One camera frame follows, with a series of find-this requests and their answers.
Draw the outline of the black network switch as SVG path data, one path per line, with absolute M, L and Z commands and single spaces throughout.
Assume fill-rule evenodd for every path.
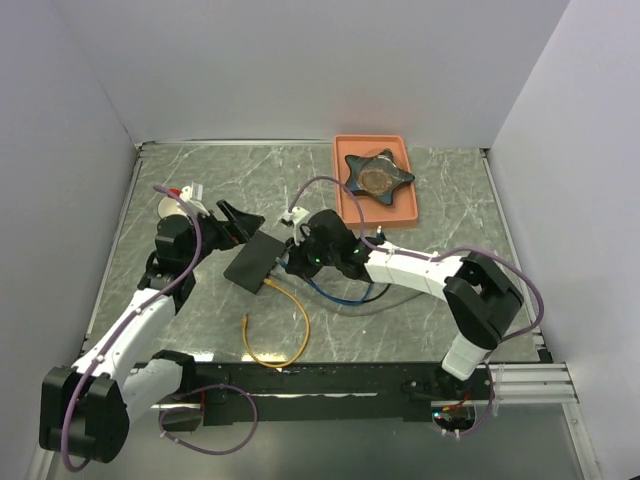
M 257 231 L 224 270 L 223 276 L 246 291 L 257 294 L 285 250 L 286 245 L 282 241 Z

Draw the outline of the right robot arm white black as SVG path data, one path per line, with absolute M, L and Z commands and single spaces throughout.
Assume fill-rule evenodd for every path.
M 401 286 L 447 303 L 458 333 L 437 374 L 437 386 L 456 399 L 472 386 L 472 373 L 501 343 L 523 296 L 487 253 L 438 257 L 402 249 L 381 237 L 359 238 L 330 209 L 312 214 L 295 207 L 280 222 L 293 229 L 285 271 L 311 280 L 332 267 L 344 277 Z

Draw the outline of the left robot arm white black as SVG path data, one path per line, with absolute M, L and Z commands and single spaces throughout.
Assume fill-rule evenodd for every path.
M 178 200 L 158 221 L 155 248 L 130 304 L 104 336 L 69 367 L 54 367 L 41 387 L 39 445 L 85 462 L 111 462 L 131 424 L 157 401 L 190 400 L 198 389 L 190 354 L 162 350 L 140 371 L 139 354 L 177 315 L 196 284 L 195 267 L 215 250 L 247 243 L 265 219 L 220 200 L 224 220 Z

